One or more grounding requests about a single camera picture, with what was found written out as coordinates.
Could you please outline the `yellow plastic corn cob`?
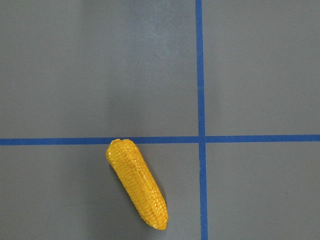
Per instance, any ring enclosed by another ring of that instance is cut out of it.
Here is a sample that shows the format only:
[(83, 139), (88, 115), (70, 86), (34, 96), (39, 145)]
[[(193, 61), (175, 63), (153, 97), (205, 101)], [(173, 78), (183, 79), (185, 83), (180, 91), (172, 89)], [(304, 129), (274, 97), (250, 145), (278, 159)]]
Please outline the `yellow plastic corn cob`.
[(118, 138), (110, 142), (105, 155), (144, 222), (166, 230), (167, 204), (138, 146), (130, 139)]

